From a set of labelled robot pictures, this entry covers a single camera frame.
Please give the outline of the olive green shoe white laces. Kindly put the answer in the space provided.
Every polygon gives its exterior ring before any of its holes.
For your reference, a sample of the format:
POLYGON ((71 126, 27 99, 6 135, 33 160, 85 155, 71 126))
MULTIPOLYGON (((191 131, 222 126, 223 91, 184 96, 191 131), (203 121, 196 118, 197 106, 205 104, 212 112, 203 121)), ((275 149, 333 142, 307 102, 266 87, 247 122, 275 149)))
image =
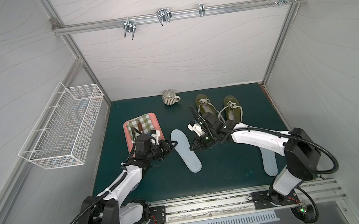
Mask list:
POLYGON ((225 122, 220 111, 218 111, 218 109, 215 108, 215 106, 211 103, 207 95, 202 93, 198 94, 195 98, 195 104, 199 114, 203 115, 205 113, 211 113, 215 115, 223 123, 225 122))

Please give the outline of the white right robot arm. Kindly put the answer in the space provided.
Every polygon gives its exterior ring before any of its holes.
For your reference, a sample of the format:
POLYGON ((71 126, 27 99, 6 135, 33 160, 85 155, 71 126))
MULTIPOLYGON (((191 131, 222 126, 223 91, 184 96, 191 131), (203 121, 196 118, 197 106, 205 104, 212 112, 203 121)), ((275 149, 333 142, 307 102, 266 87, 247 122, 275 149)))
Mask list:
POLYGON ((312 141, 299 128, 291 131, 275 131, 248 126, 233 120, 223 122, 212 113, 199 113, 190 107, 194 119, 188 129, 196 133, 190 146, 192 151, 202 151, 220 143, 246 144, 272 151, 285 157, 286 166, 275 177, 267 191, 267 197, 280 205, 303 182, 318 175, 333 174, 339 170, 336 157, 327 149, 312 141))

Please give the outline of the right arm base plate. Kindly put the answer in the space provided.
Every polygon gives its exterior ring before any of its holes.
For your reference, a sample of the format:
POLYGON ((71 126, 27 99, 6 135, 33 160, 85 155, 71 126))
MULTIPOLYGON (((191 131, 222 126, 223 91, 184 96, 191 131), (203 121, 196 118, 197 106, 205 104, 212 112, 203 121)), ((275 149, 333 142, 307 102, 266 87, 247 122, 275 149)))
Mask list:
POLYGON ((298 204, 300 201, 294 191, 291 191, 288 195, 282 195, 274 190, 256 191, 246 199, 254 205, 256 210, 298 204))

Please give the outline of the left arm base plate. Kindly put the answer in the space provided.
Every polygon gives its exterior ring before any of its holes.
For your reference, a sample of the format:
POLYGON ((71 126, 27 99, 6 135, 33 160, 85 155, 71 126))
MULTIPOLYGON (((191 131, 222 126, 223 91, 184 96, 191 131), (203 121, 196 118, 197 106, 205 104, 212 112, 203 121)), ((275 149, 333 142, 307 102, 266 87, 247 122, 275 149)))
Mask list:
POLYGON ((139 222, 134 224, 164 224, 166 223, 166 207, 165 206, 150 206, 145 210, 144 216, 139 222))

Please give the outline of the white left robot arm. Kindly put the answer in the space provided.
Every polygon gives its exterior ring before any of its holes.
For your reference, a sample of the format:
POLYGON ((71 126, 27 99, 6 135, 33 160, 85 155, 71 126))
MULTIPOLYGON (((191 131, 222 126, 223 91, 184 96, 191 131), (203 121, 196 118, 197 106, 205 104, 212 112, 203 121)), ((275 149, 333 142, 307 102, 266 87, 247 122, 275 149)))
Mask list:
POLYGON ((152 217, 148 202, 122 203, 140 184, 152 162, 165 159, 177 145, 177 141, 140 134, 121 165, 122 173, 100 194, 85 198, 80 213, 70 224, 147 224, 152 217))

